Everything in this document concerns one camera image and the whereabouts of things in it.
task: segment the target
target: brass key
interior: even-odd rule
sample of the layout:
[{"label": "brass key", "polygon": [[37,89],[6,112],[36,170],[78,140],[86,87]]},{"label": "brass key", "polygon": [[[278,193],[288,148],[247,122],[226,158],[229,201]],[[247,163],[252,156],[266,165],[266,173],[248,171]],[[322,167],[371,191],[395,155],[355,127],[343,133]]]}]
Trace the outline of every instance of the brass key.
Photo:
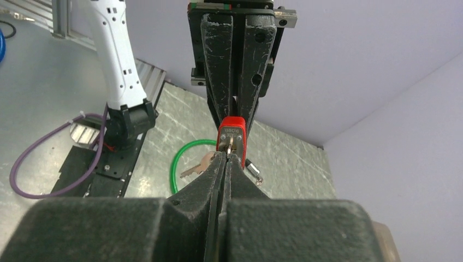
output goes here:
[{"label": "brass key", "polygon": [[196,173],[198,175],[201,175],[204,171],[206,171],[206,169],[211,164],[211,160],[212,160],[212,157],[214,156],[214,153],[215,153],[214,151],[208,152],[201,159],[201,162],[198,165],[196,165],[196,166],[188,169],[187,171],[181,173],[180,178],[187,177],[187,176],[191,175],[192,173]]}]

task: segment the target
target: granite surface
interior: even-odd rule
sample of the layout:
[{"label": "granite surface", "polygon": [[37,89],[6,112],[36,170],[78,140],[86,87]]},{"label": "granite surface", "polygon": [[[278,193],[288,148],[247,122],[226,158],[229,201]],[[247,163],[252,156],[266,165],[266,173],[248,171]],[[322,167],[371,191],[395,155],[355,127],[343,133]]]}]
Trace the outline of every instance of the granite surface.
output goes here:
[{"label": "granite surface", "polygon": [[[176,152],[196,139],[212,139],[217,129],[206,100],[171,84],[165,84],[157,105],[156,127],[148,132],[135,166],[126,197],[168,197],[170,163]],[[179,178],[195,166],[213,146],[198,146],[185,152],[177,167],[179,189],[197,174]],[[335,198],[326,153],[259,122],[254,122],[248,138],[247,158],[260,169],[260,186],[271,198]]]}]

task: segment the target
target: screw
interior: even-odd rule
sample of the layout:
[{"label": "screw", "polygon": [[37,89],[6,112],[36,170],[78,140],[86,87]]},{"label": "screw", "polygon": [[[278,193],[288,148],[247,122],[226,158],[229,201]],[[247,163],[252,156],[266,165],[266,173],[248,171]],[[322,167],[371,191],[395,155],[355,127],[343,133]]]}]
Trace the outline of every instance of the screw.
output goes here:
[{"label": "screw", "polygon": [[288,24],[288,20],[285,20],[285,19],[280,20],[280,21],[279,21],[279,24],[280,24],[280,26],[285,26],[285,25]]}]

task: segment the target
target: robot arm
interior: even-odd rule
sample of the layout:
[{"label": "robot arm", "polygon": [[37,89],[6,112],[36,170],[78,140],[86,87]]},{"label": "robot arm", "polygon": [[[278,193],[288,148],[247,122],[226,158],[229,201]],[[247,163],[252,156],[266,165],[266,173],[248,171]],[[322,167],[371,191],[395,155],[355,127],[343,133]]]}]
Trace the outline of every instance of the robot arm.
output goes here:
[{"label": "robot arm", "polygon": [[283,31],[296,25],[296,11],[274,9],[273,0],[192,0],[188,21],[192,84],[206,87],[218,128],[216,150],[238,155],[244,168],[246,138],[269,88]]},{"label": "robot arm", "polygon": [[108,107],[120,110],[143,104],[146,93],[136,72],[135,60],[127,32],[126,3],[124,1],[83,0],[91,25],[93,41],[102,63],[108,90]]},{"label": "robot arm", "polygon": [[156,114],[140,83],[127,31],[126,3],[79,0],[87,16],[106,80],[111,120],[105,141],[127,147],[155,126]]}]

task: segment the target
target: red padlock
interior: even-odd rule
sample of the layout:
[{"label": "red padlock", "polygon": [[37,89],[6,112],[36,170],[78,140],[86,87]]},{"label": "red padlock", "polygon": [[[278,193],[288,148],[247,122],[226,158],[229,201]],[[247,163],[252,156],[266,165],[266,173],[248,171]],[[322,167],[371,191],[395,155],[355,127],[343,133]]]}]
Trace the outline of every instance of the red padlock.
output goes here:
[{"label": "red padlock", "polygon": [[218,128],[217,151],[235,153],[245,167],[246,160],[246,121],[240,116],[227,116]]}]

